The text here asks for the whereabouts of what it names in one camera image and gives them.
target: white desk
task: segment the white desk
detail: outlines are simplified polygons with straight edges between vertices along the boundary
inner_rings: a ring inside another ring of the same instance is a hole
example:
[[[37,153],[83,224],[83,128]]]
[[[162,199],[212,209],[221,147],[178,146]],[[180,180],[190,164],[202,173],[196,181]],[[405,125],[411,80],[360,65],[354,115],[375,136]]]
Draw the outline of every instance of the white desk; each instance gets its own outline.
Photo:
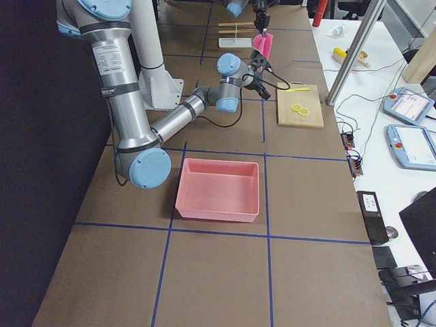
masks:
[[[347,26],[345,37],[334,39],[326,35],[327,32],[339,25]],[[330,72],[328,70],[339,70],[340,68],[340,65],[332,57],[333,48],[339,47],[344,50],[349,48],[359,25],[359,21],[323,20],[320,27],[312,27],[329,89],[336,78],[337,72]],[[403,58],[400,50],[396,47],[394,40],[382,22],[375,24],[363,50],[369,55],[367,60],[371,64],[371,68],[369,69],[379,69],[392,65]],[[392,67],[377,72],[364,72],[367,68],[363,66],[356,67],[355,69],[360,69],[362,72],[352,72],[349,75],[335,103],[335,110],[341,105],[344,99],[352,94],[359,94],[367,99],[377,99],[391,92],[402,70],[401,67],[404,67],[404,65],[405,61],[401,60]],[[406,84],[402,78],[399,78],[396,87],[405,85],[417,92],[423,92],[419,84]],[[356,144],[356,150],[359,151],[361,155],[363,155],[363,145],[369,136],[380,103],[381,100],[368,102],[354,96],[343,102],[342,106],[339,108],[339,112],[355,118],[358,122],[360,130],[354,133],[354,142]],[[430,111],[429,114],[436,116],[434,110]],[[343,118],[346,122],[350,123],[353,128],[356,128],[355,122],[351,119]],[[387,244],[391,248],[398,267],[411,264],[424,266],[403,227],[399,212],[411,203],[411,200],[419,191],[428,191],[436,187],[436,172],[400,168],[389,149],[385,137],[386,126],[393,123],[399,124],[401,122],[383,112],[378,113],[372,135],[364,154],[362,167],[364,175],[355,180],[354,187],[356,191],[376,192],[385,225],[393,226],[398,230],[399,237]],[[422,125],[428,127],[430,130],[436,130],[435,121],[425,119]],[[394,326],[399,326],[399,324],[396,324],[397,321],[393,315],[391,315],[391,319]]]

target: device screen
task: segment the device screen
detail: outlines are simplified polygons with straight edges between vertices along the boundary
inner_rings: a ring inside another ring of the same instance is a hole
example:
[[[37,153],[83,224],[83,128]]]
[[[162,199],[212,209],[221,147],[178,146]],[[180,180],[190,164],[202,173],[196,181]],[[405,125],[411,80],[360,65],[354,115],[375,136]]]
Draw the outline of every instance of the device screen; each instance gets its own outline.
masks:
[[[398,114],[416,121],[419,119],[421,113],[424,112],[429,103],[430,100],[427,100],[410,91],[405,91],[404,94],[402,94],[395,102],[395,105],[392,107],[392,109]]]
[[[412,164],[436,166],[435,154],[420,128],[397,127],[407,158]]]

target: blue and white device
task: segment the blue and white device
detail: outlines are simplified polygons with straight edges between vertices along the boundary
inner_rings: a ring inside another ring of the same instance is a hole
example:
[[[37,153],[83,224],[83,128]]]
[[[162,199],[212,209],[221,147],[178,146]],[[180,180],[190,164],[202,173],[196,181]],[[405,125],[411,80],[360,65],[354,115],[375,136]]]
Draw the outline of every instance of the blue and white device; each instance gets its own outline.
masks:
[[[436,171],[436,146],[427,128],[388,125],[386,134],[401,167]]]
[[[434,104],[432,99],[400,87],[383,101],[383,111],[406,124],[419,125]]]

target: pink bin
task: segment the pink bin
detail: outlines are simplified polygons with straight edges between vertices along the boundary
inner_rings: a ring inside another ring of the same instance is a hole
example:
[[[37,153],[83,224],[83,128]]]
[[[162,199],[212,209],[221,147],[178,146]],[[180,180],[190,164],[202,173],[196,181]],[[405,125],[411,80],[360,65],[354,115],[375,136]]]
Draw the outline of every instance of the pink bin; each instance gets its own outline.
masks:
[[[259,215],[259,165],[185,159],[176,209],[184,218],[252,222]]]

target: red cylinder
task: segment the red cylinder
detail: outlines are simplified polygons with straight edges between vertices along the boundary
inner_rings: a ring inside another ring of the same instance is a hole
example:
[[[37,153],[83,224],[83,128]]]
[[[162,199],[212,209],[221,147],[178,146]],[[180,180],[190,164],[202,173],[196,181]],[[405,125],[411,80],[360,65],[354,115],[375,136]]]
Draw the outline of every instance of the red cylinder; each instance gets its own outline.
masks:
[[[316,9],[315,17],[313,18],[313,27],[318,27],[321,23],[321,19],[324,17],[324,12],[326,11],[328,0],[320,0],[318,2],[318,7]]]

